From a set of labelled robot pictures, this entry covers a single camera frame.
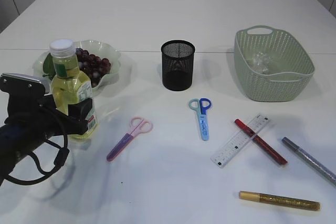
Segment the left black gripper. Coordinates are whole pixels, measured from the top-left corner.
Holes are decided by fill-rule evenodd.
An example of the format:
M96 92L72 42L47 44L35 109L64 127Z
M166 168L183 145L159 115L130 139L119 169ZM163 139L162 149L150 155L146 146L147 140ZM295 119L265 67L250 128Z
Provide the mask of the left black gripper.
M92 98L68 105L68 115L55 108L47 80L26 74L2 73L1 91L8 93L8 117L3 125L42 123L48 135L83 135L88 129L85 119L93 107Z

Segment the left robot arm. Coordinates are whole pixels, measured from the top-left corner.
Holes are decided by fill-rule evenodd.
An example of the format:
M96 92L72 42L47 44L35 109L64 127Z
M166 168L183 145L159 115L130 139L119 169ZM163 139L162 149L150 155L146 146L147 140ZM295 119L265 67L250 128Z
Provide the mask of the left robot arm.
M57 110L47 80L18 73L1 74L1 91L9 95L8 117L1 126L1 181L23 186L41 183L64 166L69 155L68 136L83 135L88 129L86 116L93 108L93 100L69 105L66 115ZM50 171L41 168L34 153L44 143L58 150ZM10 175L26 156L35 162L40 178L21 180Z

